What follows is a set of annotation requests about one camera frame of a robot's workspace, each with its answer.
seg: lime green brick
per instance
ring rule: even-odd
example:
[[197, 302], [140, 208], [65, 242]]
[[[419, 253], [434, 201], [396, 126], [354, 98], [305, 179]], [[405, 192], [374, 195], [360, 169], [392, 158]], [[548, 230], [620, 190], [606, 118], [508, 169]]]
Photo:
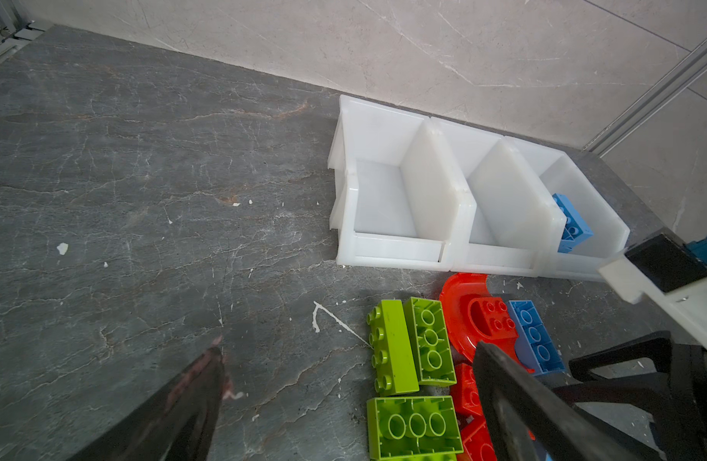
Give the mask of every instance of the lime green brick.
[[455, 461], [463, 453], [450, 395], [373, 398], [366, 410], [371, 459]]
[[456, 370], [440, 301], [410, 298], [404, 304], [404, 317], [417, 382], [421, 386], [453, 386]]
[[402, 301], [382, 301], [366, 317], [371, 327], [369, 342], [374, 348], [371, 366], [376, 368], [374, 389], [386, 397], [417, 392], [417, 374], [409, 348]]

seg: gray marble surface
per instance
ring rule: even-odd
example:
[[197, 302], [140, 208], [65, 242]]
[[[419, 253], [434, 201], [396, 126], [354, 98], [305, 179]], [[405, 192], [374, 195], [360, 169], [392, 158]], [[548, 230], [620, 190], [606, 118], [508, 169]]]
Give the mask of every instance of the gray marble surface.
[[[247, 396], [211, 459], [367, 459], [369, 349], [321, 310], [316, 332], [313, 303], [364, 337], [378, 300], [435, 297], [449, 274], [335, 264], [338, 96], [65, 27], [0, 66], [0, 459], [74, 453], [221, 334]], [[660, 227], [569, 153], [632, 240]], [[489, 286], [535, 301], [564, 361], [679, 329], [601, 283]]]

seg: red curved track piece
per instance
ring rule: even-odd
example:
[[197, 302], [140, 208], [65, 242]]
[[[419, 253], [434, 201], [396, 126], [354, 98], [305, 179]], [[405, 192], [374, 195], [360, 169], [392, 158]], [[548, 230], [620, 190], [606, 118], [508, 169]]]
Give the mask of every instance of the red curved track piece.
[[520, 363], [515, 353], [517, 330], [501, 298], [487, 290], [485, 274], [458, 273], [451, 276], [440, 293], [450, 343], [474, 361], [479, 341], [490, 342]]

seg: wall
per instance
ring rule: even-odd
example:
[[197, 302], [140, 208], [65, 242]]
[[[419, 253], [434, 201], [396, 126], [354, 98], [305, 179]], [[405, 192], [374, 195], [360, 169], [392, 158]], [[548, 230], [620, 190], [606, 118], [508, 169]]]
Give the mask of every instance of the wall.
[[604, 157], [686, 241], [707, 236], [707, 73]]
[[22, 1], [55, 23], [577, 148], [707, 36], [707, 0]]

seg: storage bin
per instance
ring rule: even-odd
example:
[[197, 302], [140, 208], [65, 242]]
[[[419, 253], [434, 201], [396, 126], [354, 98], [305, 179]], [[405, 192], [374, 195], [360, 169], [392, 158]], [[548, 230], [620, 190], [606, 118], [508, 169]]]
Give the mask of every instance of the storage bin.
[[[630, 234], [565, 152], [353, 97], [328, 167], [339, 264], [601, 281]], [[570, 253], [554, 193], [594, 233]]]
[[433, 118], [477, 209], [453, 270], [542, 275], [558, 252], [566, 217], [516, 144], [499, 134]]
[[433, 121], [348, 96], [328, 167], [337, 263], [448, 271], [476, 204]]
[[542, 275], [604, 281], [597, 272], [599, 264], [625, 248], [630, 228], [565, 152], [522, 139], [509, 140], [520, 150], [548, 193], [568, 197], [594, 233], [594, 236], [575, 246], [570, 253], [553, 254]]

